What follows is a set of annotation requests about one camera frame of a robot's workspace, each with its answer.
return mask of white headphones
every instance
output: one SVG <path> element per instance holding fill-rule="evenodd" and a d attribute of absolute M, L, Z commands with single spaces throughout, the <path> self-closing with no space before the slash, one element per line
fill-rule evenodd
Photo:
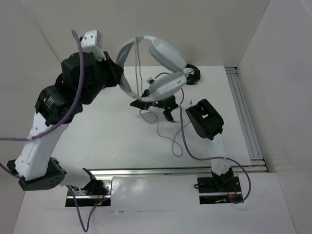
<path fill-rule="evenodd" d="M 186 77 L 183 72 L 186 61 L 178 50 L 162 39 L 152 36 L 142 36 L 129 41 L 122 47 L 118 53 L 116 64 L 124 67 L 132 46 L 143 39 L 150 40 L 153 43 L 149 48 L 151 55 L 162 66 L 172 71 L 173 74 L 155 80 L 148 88 L 150 95 L 147 97 L 140 97 L 139 94 L 134 93 L 124 74 L 121 76 L 119 86 L 126 94 L 140 101 L 154 102 L 164 100 L 175 94 L 186 84 Z"/>

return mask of wire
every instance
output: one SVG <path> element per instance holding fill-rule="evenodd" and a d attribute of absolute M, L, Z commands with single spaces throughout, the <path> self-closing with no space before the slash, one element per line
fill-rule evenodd
<path fill-rule="evenodd" d="M 184 126 L 183 126 L 183 128 L 185 128 L 187 125 L 189 125 L 191 123 L 191 121 L 189 121 L 187 124 L 185 124 Z M 171 149 L 172 149 L 172 152 L 174 151 L 174 146 L 175 146 L 175 142 L 176 142 L 176 137 L 177 137 L 177 135 L 179 134 L 179 132 L 181 132 L 181 128 L 180 128 L 180 130 L 179 131 L 177 131 L 177 133 L 175 134 L 175 136 L 174 136 L 174 138 L 173 138 L 173 140 L 172 140 L 172 145 L 171 145 Z"/>
<path fill-rule="evenodd" d="M 183 101 L 184 101 L 184 98 L 185 98 L 185 95 L 184 95 L 184 90 L 181 88 L 181 92 L 182 92 L 182 100 L 180 102 L 180 105 L 182 105 Z"/>
<path fill-rule="evenodd" d="M 232 187 L 232 189 L 234 189 L 235 194 L 230 195 L 230 188 L 229 188 L 228 198 L 238 196 L 236 188 L 233 185 L 230 185 L 230 186 Z"/>
<path fill-rule="evenodd" d="M 99 193 L 100 193 L 100 191 L 99 191 L 99 189 L 98 188 L 96 188 L 96 190 L 98 191 L 98 193 L 97 193 L 97 200 L 96 200 L 96 203 L 98 202 L 98 200 L 99 200 Z"/>
<path fill-rule="evenodd" d="M 100 187 L 101 188 L 101 191 L 102 191 L 102 197 L 103 197 L 103 199 L 104 199 L 104 192 L 103 192 L 103 188 L 102 187 Z"/>
<path fill-rule="evenodd" d="M 157 76 L 155 76 L 154 79 L 157 79 L 157 78 L 158 78 L 159 76 L 161 76 L 161 75 L 170 75 L 170 73 L 168 73 L 168 72 L 159 73 Z"/>
<path fill-rule="evenodd" d="M 181 149 L 181 154 L 178 155 L 178 154 L 175 153 L 174 147 L 172 146 L 172 153 L 174 154 L 174 156 L 176 156 L 176 157 L 182 157 L 182 156 L 183 156 L 183 153 L 184 153 L 182 146 L 181 146 L 175 139 L 172 139 L 172 138 L 167 137 L 167 136 L 163 136 L 162 134 L 159 133 L 159 120 L 158 120 L 158 116 L 157 116 L 153 111 L 151 111 L 151 110 L 145 110 L 145 111 L 147 111 L 146 113 L 142 113 L 142 111 L 144 111 L 144 110 L 140 110 L 140 111 L 139 111 L 139 114 L 140 114 L 140 116 L 142 116 L 142 118 L 143 118 L 147 123 L 156 123 L 156 122 L 157 122 L 157 134 L 158 134 L 158 136 L 160 136 L 161 138 L 165 138 L 165 139 L 171 140 L 171 141 L 173 142 L 173 145 L 174 145 L 174 143 L 175 143 L 175 144 L 177 144 L 177 145 L 180 147 L 180 149 Z M 155 119 L 154 119 L 154 120 L 148 120 L 148 119 L 145 117 L 145 115 L 147 115 L 147 114 L 152 114 L 152 115 L 154 115 Z"/>
<path fill-rule="evenodd" d="M 142 78 L 142 74 L 141 74 L 141 60 L 140 60 L 140 53 L 139 53 L 139 49 L 138 49 L 138 44 L 136 44 L 136 50 L 137 50 L 139 74 L 140 74 L 140 78 L 141 78 L 141 95 L 143 95 L 143 78 Z"/>
<path fill-rule="evenodd" d="M 137 42 L 137 37 L 136 37 L 136 41 L 135 41 L 135 44 L 136 44 L 136 49 L 135 49 L 135 58 L 136 58 L 136 90 L 137 90 L 137 95 L 138 95 L 138 98 L 140 98 L 140 93 L 139 93 L 139 88 L 138 88 L 138 77 L 137 77 L 137 55 L 138 55 L 138 42 Z"/>
<path fill-rule="evenodd" d="M 18 179 L 21 178 L 19 175 L 16 175 L 16 174 L 13 174 L 12 172 L 10 172 L 10 170 L 7 169 L 2 163 L 0 163 L 0 167 L 1 167 L 2 169 L 4 169 L 7 173 L 9 173 L 10 175 L 12 175 L 12 176 L 14 176 L 14 177 L 16 177 L 16 178 L 18 178 Z"/>
<path fill-rule="evenodd" d="M 187 70 L 184 74 L 192 73 L 193 72 L 192 70 L 194 70 L 194 68 L 191 68 L 191 69 Z"/>
<path fill-rule="evenodd" d="M 192 155 L 192 153 L 190 152 L 190 149 L 187 146 L 186 139 L 185 139 L 185 134 L 184 134 L 184 129 L 183 129 L 183 111 L 182 111 L 182 107 L 181 106 L 180 106 L 180 122 L 181 122 L 181 133 L 182 133 L 183 143 L 184 143 L 184 146 L 185 146 L 185 149 L 186 149 L 187 153 L 191 156 L 191 158 L 193 158 L 195 160 L 198 160 L 198 161 L 207 161 L 207 160 L 213 160 L 213 159 L 226 159 L 226 160 L 229 160 L 231 162 L 234 162 L 236 165 L 238 165 L 243 170 L 243 172 L 245 173 L 245 175 L 247 177 L 248 184 L 249 184 L 248 192 L 247 192 L 246 196 L 241 201 L 233 202 L 233 198 L 236 197 L 236 196 L 232 196 L 230 198 L 230 202 L 234 203 L 234 204 L 238 204 L 238 203 L 244 202 L 249 197 L 250 192 L 252 190 L 252 182 L 251 182 L 250 177 L 249 177 L 247 171 L 245 170 L 245 168 L 239 162 L 237 162 L 236 160 L 234 160 L 232 158 L 229 158 L 229 157 L 198 158 L 198 157 L 195 157 L 194 155 Z"/>
<path fill-rule="evenodd" d="M 83 60 L 83 51 L 82 51 L 82 46 L 80 44 L 80 40 L 79 37 L 77 35 L 77 32 L 75 30 L 72 30 L 72 34 L 76 40 L 77 46 L 78 46 L 78 51 L 79 51 L 79 60 L 80 60 L 80 74 L 79 74 L 79 83 L 78 83 L 78 88 L 77 88 L 77 92 L 76 92 L 76 96 L 74 98 L 73 104 L 72 106 L 69 108 L 68 112 L 66 113 L 66 115 L 56 124 L 53 125 L 51 128 L 49 128 L 48 130 L 39 133 L 36 136 L 32 136 L 32 137 L 25 137 L 25 138 L 16 138 L 16 137 L 0 137 L 0 141 L 29 141 L 29 140 L 34 140 L 34 139 L 38 139 L 40 137 L 44 137 L 45 135 L 51 133 L 52 131 L 54 131 L 56 128 L 58 128 L 60 125 L 62 125 L 69 117 L 70 115 L 73 113 L 79 98 L 80 98 L 80 94 L 81 94 L 81 90 L 82 90 L 82 85 L 83 85 L 83 75 L 84 75 L 84 60 Z M 6 167 L 0 163 L 0 167 L 3 168 L 6 172 L 8 172 L 9 174 L 17 177 L 17 175 L 12 174 L 9 170 L 6 169 Z"/>
<path fill-rule="evenodd" d="M 83 224 L 83 221 L 82 221 L 82 218 L 81 218 L 81 214 L 80 214 L 80 210 L 79 210 L 79 206 L 78 206 L 78 202 L 77 202 L 76 196 L 75 196 L 75 194 L 74 194 L 74 192 L 73 192 L 73 190 L 71 189 L 70 186 L 66 185 L 66 187 L 68 188 L 70 194 L 73 196 L 74 203 L 75 203 L 75 206 L 76 206 L 76 209 L 77 209 L 77 214 L 78 214 L 78 218 L 79 218 L 81 227 L 82 227 L 83 231 L 86 233 L 86 232 L 88 232 L 88 230 L 89 230 L 90 218 L 91 218 L 91 215 L 92 215 L 93 211 L 96 209 L 96 207 L 97 207 L 100 203 L 106 201 L 108 198 L 102 199 L 100 202 L 96 202 L 96 203 L 94 204 L 94 207 L 92 208 L 92 210 L 91 210 L 91 212 L 90 212 L 90 214 L 89 214 L 89 217 L 88 217 L 87 228 L 85 228 L 85 227 L 84 227 L 84 224 Z"/>

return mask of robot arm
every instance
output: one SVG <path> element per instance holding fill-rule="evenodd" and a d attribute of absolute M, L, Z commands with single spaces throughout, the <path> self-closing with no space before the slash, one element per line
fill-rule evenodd
<path fill-rule="evenodd" d="M 24 191 L 48 190 L 57 185 L 85 187 L 95 180 L 87 169 L 61 166 L 51 154 L 62 133 L 83 104 L 90 104 L 105 87 L 116 86 L 123 69 L 114 64 L 101 49 L 102 35 L 94 30 L 80 38 L 84 58 L 84 81 L 79 101 L 66 122 L 44 137 L 27 142 L 19 158 L 8 162 L 11 172 L 19 174 Z M 71 107 L 78 88 L 79 54 L 62 63 L 62 74 L 56 83 L 42 90 L 36 102 L 34 122 L 29 137 L 45 132 L 57 124 Z"/>
<path fill-rule="evenodd" d="M 190 121 L 201 138 L 208 138 L 209 155 L 216 157 L 227 157 L 223 143 L 223 118 L 216 109 L 203 99 L 198 104 L 185 110 Z M 215 183 L 222 187 L 233 178 L 231 164 L 226 159 L 215 159 L 211 161 L 212 175 Z"/>

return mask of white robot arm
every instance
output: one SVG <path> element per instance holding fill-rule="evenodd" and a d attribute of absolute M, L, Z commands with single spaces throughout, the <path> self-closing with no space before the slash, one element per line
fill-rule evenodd
<path fill-rule="evenodd" d="M 105 86 L 116 86 L 114 75 L 123 72 L 123 69 L 115 65 L 109 56 L 109 61 L 107 60 L 101 48 L 100 32 L 97 30 L 86 32 L 80 38 L 80 43 L 84 55 L 85 78 L 83 92 L 73 114 L 64 124 L 46 136 L 26 142 L 20 156 L 7 164 L 11 172 L 21 176 L 19 184 L 25 191 L 52 189 L 59 184 L 84 188 L 90 180 L 95 179 L 86 169 L 60 165 L 56 159 L 51 158 L 59 138 L 68 128 L 74 115 L 82 112 L 82 104 L 90 104 Z M 53 128 L 73 102 L 79 77 L 78 53 L 62 62 L 62 70 L 63 73 L 58 77 L 55 85 L 45 88 L 37 100 L 29 139 Z"/>

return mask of white table surface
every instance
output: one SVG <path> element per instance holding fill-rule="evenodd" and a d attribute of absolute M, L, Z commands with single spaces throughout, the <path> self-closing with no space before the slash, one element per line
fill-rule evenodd
<path fill-rule="evenodd" d="M 114 178 L 110 207 L 97 207 L 89 234 L 295 234 L 272 173 L 250 174 L 243 204 L 200 205 L 196 176 Z M 248 189 L 239 175 L 243 194 Z M 66 188 L 26 192 L 14 234 L 83 233 L 76 209 L 65 208 Z M 86 223 L 91 207 L 81 207 Z"/>
<path fill-rule="evenodd" d="M 201 80 L 197 85 L 185 86 L 183 107 L 193 105 L 206 98 L 224 119 L 225 150 L 241 164 L 250 165 L 250 157 L 236 112 L 233 96 L 223 66 L 199 66 Z M 146 80 L 166 71 L 163 67 L 142 67 L 144 88 Z M 125 68 L 126 77 L 136 90 L 134 67 Z M 176 95 L 181 100 L 181 92 Z M 61 164 L 89 169 L 163 168 L 209 166 L 210 162 L 191 159 L 186 151 L 183 157 L 172 154 L 172 142 L 156 134 L 156 124 L 146 123 L 138 114 L 138 109 L 129 104 L 133 99 L 117 86 L 105 88 L 90 105 L 83 106 L 58 142 L 52 157 Z M 162 109 L 150 108 L 159 117 L 161 134 L 173 137 L 180 129 L 178 113 L 176 123 L 167 122 Z M 200 138 L 192 125 L 185 129 L 189 148 L 195 156 L 208 157 L 208 139 Z M 177 141 L 183 145 L 181 134 Z"/>

